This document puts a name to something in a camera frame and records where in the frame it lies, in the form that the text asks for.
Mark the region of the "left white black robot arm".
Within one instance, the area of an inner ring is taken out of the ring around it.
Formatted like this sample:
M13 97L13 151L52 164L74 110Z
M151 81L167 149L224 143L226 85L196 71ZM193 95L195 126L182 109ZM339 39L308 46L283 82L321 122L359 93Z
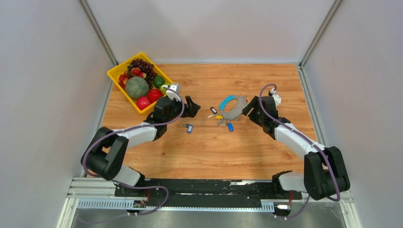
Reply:
M181 99L163 96L139 125L118 130L99 128L81 158L85 172L91 171L107 181L122 183L133 196L141 196L145 191L144 175L123 165L126 151L161 138L167 125L180 117L194 118L201 107L188 95L185 100L184 103Z

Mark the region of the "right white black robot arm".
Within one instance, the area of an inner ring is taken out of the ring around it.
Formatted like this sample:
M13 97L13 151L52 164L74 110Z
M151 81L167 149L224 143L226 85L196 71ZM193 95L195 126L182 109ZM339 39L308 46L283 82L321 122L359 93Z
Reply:
M273 175L272 194L284 198L290 191L307 193L314 200L340 200L340 193L350 189L344 158L336 146L327 147L301 133L287 118L279 117L271 96L255 96L242 110L264 133L277 140L304 162L304 171L282 171Z

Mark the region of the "metal key plate blue handle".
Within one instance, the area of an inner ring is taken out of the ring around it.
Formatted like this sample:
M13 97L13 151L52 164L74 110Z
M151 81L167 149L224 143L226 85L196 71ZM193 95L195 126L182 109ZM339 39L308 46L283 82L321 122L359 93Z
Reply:
M236 100L236 105L229 111L225 111L225 106L232 100ZM241 95L229 95L219 105L222 117L226 121L233 121L238 119L242 115L242 110L248 105L246 96Z

